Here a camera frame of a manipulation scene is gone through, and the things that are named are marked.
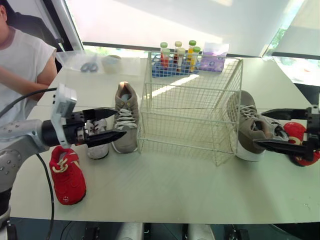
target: gray sneaker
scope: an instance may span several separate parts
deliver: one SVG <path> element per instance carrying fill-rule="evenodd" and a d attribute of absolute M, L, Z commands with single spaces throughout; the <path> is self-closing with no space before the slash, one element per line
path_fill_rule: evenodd
<path fill-rule="evenodd" d="M 248 161 L 259 161 L 265 148 L 254 143 L 256 139 L 277 139 L 287 141 L 288 136 L 279 121 L 257 113 L 253 97 L 241 91 L 240 104 L 237 105 L 239 92 L 234 93 L 227 102 L 227 113 L 236 122 L 235 112 L 239 108 L 239 130 L 237 156 Z"/>
<path fill-rule="evenodd" d="M 126 81 L 119 83 L 115 94 L 115 109 L 118 113 L 114 116 L 113 128 L 125 130 L 127 133 L 122 138 L 112 142 L 112 146 L 118 153 L 132 153 L 138 149 L 139 111 L 136 92 Z"/>

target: red child's shoe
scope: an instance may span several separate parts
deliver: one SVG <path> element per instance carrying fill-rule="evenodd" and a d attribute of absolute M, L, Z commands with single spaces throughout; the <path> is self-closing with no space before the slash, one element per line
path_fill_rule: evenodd
<path fill-rule="evenodd" d="M 56 198 L 63 205 L 80 202 L 86 195 L 86 182 L 78 155 L 70 148 L 57 146 L 49 163 Z"/>
<path fill-rule="evenodd" d="M 302 145 L 304 133 L 306 131 L 306 128 L 302 124 L 291 121 L 286 123 L 283 127 L 286 133 L 289 135 L 289 143 Z M 293 155 L 289 155 L 289 158 L 295 165 L 298 165 L 300 167 L 309 166 L 318 161 L 318 159 L 320 158 L 320 151 L 316 151 L 313 153 L 312 161 L 307 161 L 300 156 Z"/>

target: test tube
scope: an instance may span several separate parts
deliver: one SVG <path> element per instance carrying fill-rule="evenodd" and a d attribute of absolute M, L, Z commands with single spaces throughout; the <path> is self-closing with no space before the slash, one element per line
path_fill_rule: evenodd
<path fill-rule="evenodd" d="M 164 48 L 162 50 L 162 53 L 161 53 L 161 65 L 164 67 L 164 69 L 167 69 L 168 66 L 169 66 L 169 54 L 170 54 L 170 49 L 168 48 Z"/>
<path fill-rule="evenodd" d="M 192 59 L 192 54 L 194 53 L 194 46 L 197 44 L 195 40 L 189 41 L 188 57 L 187 62 L 190 63 Z"/>
<path fill-rule="evenodd" d="M 197 58 L 198 58 L 199 52 L 200 52 L 200 47 L 195 46 L 193 48 L 193 54 L 192 54 L 191 63 L 190 63 L 190 73 L 193 73 L 195 70 L 195 66 L 197 64 Z"/>
<path fill-rule="evenodd" d="M 182 66 L 182 62 L 184 60 L 184 55 L 186 53 L 186 49 L 183 47 L 179 47 L 177 49 L 177 66 L 176 66 L 176 71 L 180 72 L 181 71 L 181 66 Z"/>
<path fill-rule="evenodd" d="M 178 62 L 178 48 L 181 48 L 182 42 L 181 41 L 176 41 L 174 43 L 175 49 L 174 49 L 174 56 L 173 56 L 173 63 L 177 64 Z"/>
<path fill-rule="evenodd" d="M 163 51 L 164 51 L 164 49 L 166 49 L 168 47 L 168 43 L 163 41 L 163 42 L 160 43 L 160 47 L 161 47 L 161 56 L 160 56 L 160 58 L 161 58 L 161 62 L 162 62 L 163 57 L 164 57 Z"/>

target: wire basket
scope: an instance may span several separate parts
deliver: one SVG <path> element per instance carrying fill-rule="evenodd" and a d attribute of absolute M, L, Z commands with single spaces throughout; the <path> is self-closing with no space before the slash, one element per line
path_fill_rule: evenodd
<path fill-rule="evenodd" d="M 198 70 L 192 74 L 152 77 L 152 56 L 147 60 L 140 105 L 138 147 L 208 159 L 218 166 L 237 151 L 239 111 L 230 96 L 241 90 L 243 62 L 225 58 L 222 72 Z M 203 56 L 197 56 L 197 64 Z"/>

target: white t-shirt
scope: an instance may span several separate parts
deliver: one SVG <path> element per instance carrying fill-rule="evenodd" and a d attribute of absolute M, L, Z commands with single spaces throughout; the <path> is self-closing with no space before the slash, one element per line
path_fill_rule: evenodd
<path fill-rule="evenodd" d="M 53 46 L 46 44 L 40 38 L 16 29 L 12 44 L 0 50 L 0 66 L 36 83 L 38 75 L 42 73 L 55 52 Z M 20 93 L 0 83 L 0 111 L 21 96 Z M 36 101 L 27 98 L 18 102 L 0 117 L 0 126 L 12 121 L 25 120 L 36 104 Z"/>

